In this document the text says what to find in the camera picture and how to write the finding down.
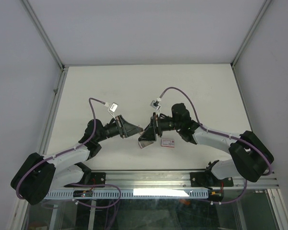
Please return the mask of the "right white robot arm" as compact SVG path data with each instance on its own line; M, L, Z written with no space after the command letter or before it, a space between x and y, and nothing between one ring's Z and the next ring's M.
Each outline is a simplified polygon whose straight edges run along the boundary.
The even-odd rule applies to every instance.
M222 179L235 176L255 183L271 172L274 157L253 132L233 135L210 130L192 120L183 103L173 105L171 111L171 116L152 115L149 125L138 138L141 148L156 142L163 132L175 130L185 142L209 146L229 154L229 160L209 163L205 173L205 181L209 185L217 185Z

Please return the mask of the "staple box tray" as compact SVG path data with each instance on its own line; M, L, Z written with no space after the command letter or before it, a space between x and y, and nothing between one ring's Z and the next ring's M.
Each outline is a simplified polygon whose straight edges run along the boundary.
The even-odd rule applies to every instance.
M154 144L155 141L138 141L138 145L141 149L145 148L145 147L148 147L149 145L151 144Z

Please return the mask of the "red white staple box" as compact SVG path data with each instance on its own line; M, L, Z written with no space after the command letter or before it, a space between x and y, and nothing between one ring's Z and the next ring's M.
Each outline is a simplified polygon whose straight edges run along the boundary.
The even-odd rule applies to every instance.
M175 147L175 140L163 138L163 139L161 139L161 146L162 147L168 147L168 148L174 148Z

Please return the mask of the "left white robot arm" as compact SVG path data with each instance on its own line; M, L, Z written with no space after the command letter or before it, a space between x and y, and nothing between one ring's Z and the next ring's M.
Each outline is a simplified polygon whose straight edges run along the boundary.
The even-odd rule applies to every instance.
M86 186L91 169L84 165L101 150L100 142L119 136L129 138L143 131L121 115L103 125L98 119L88 122L83 137L74 147L50 155L30 154L11 181L19 199L31 205L40 203L52 190L70 184Z

